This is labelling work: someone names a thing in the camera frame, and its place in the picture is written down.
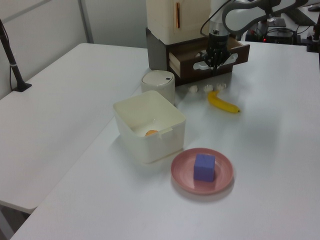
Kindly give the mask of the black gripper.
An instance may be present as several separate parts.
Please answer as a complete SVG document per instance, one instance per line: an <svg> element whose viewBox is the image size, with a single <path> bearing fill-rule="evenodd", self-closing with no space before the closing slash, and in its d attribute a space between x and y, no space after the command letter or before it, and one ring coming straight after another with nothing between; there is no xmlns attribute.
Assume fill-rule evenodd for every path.
<svg viewBox="0 0 320 240"><path fill-rule="evenodd" d="M218 69L231 56L227 47L228 40L229 35L216 35L211 33L208 35L208 47L202 55L202 58L206 66L211 70Z"/></svg>

